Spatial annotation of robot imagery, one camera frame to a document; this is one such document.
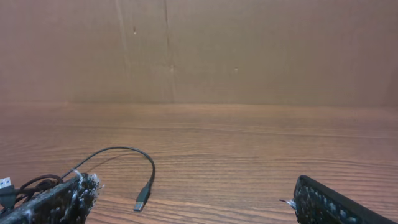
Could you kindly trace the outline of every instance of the wooden table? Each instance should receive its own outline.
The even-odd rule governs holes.
[[[88,223],[296,223],[278,199],[302,174],[398,222],[397,108],[0,106],[0,177],[16,186],[117,145],[154,158],[152,195],[133,212],[149,162],[100,154],[79,169],[106,185]]]

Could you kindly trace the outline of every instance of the thin wire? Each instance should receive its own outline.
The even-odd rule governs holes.
[[[152,183],[155,180],[155,162],[154,162],[154,160],[148,154],[146,154],[144,151],[141,151],[141,150],[139,150],[139,149],[137,149],[135,147],[129,147],[129,146],[113,146],[113,147],[107,147],[105,149],[101,149],[98,152],[95,152],[91,156],[87,157],[85,160],[81,161],[79,164],[77,164],[74,168],[72,168],[67,173],[63,174],[61,176],[61,178],[64,179],[67,175],[72,173],[74,170],[76,170],[78,167],[80,167],[82,164],[84,164],[87,160],[91,159],[93,156],[95,156],[95,155],[97,155],[97,154],[99,154],[101,152],[111,150],[111,149],[128,149],[128,150],[139,152],[142,155],[144,155],[149,160],[149,162],[152,164],[152,175],[150,176],[150,179],[148,181],[148,184],[152,185]]]

